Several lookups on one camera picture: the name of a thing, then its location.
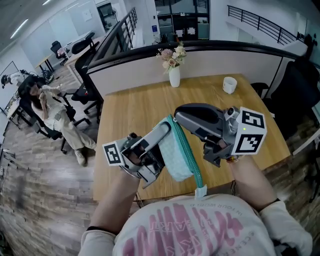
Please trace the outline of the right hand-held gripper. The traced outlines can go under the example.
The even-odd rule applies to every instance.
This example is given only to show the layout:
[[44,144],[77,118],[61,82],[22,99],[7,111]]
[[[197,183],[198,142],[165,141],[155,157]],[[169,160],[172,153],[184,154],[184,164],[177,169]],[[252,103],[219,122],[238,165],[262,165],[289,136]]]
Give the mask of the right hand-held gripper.
[[[191,116],[176,116],[179,113]],[[222,159],[256,155],[267,135],[265,115],[245,107],[222,111],[208,103],[187,103],[177,107],[174,116],[194,135],[206,137],[203,158],[217,167]],[[220,139],[227,143],[226,148],[218,145]]]

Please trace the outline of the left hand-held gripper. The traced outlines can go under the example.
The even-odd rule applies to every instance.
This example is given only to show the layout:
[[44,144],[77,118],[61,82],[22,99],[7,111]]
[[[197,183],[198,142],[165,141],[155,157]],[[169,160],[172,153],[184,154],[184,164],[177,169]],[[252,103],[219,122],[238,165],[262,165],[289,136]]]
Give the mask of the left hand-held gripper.
[[[146,136],[138,136],[135,133],[129,134],[126,138],[108,142],[102,145],[108,165],[118,166],[127,174],[142,179],[145,189],[156,181],[165,162],[158,143],[171,131],[168,122],[162,122],[157,125]],[[144,148],[145,152],[140,156],[143,160],[142,166],[134,165],[125,155],[127,149],[135,147]]]

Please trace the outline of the person's left hand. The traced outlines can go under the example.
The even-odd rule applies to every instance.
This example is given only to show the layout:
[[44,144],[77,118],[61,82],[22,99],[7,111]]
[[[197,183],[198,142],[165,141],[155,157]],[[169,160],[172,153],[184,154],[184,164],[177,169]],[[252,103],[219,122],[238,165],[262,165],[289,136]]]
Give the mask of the person's left hand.
[[145,152],[143,147],[128,148],[123,154],[136,166],[142,166],[143,160],[140,156]]

